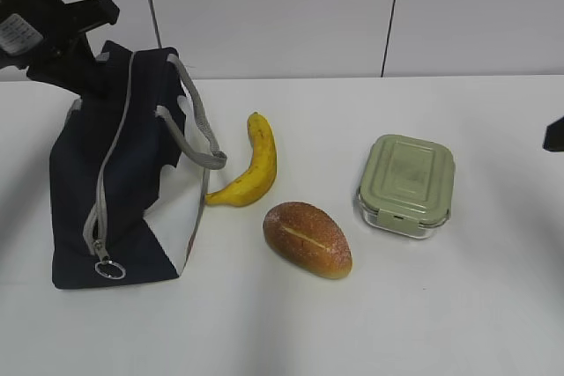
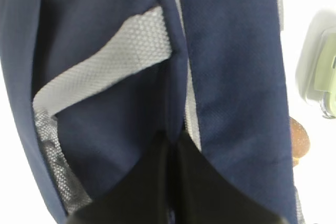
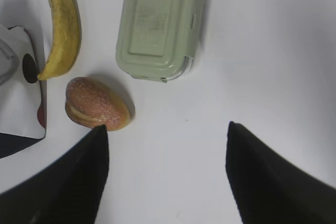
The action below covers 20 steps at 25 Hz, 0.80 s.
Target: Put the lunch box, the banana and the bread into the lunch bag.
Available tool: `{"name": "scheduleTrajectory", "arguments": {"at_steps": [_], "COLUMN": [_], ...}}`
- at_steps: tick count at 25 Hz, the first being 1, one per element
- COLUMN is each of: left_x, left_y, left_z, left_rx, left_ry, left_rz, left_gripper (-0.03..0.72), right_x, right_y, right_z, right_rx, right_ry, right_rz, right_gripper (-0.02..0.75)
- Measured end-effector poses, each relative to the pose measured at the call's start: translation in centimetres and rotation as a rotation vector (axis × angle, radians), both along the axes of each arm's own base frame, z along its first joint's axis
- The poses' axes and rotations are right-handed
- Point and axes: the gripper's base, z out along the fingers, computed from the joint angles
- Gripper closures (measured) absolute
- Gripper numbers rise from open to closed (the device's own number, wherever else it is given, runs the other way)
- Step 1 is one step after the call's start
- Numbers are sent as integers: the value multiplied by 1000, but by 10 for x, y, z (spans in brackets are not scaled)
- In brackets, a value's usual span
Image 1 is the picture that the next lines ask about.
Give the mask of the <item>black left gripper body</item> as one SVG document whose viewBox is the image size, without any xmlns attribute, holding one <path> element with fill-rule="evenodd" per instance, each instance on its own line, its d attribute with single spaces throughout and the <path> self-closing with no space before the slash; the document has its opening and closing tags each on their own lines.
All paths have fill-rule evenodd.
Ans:
<svg viewBox="0 0 564 376">
<path fill-rule="evenodd" d="M 26 69 L 61 57 L 74 44 L 85 47 L 85 34 L 113 25 L 120 10 L 112 0 L 1 0 L 1 67 Z"/>
</svg>

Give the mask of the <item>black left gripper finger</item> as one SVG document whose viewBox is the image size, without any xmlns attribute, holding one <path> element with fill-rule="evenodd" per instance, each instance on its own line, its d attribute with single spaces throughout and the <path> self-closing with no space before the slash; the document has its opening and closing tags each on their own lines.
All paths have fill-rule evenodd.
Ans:
<svg viewBox="0 0 564 376">
<path fill-rule="evenodd" d="M 87 71 L 87 66 L 78 59 L 60 57 L 53 61 L 30 65 L 26 76 L 30 80 L 55 85 L 84 97 L 91 95 Z"/>
<path fill-rule="evenodd" d="M 65 37 L 65 88 L 80 96 L 108 96 L 105 64 L 96 60 L 84 33 Z"/>
</svg>

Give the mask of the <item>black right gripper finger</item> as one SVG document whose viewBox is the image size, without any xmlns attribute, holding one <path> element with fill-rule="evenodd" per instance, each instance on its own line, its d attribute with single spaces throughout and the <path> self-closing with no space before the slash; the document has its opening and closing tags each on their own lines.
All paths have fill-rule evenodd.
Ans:
<svg viewBox="0 0 564 376">
<path fill-rule="evenodd" d="M 545 151 L 564 151 L 564 117 L 546 127 L 543 149 Z"/>
</svg>

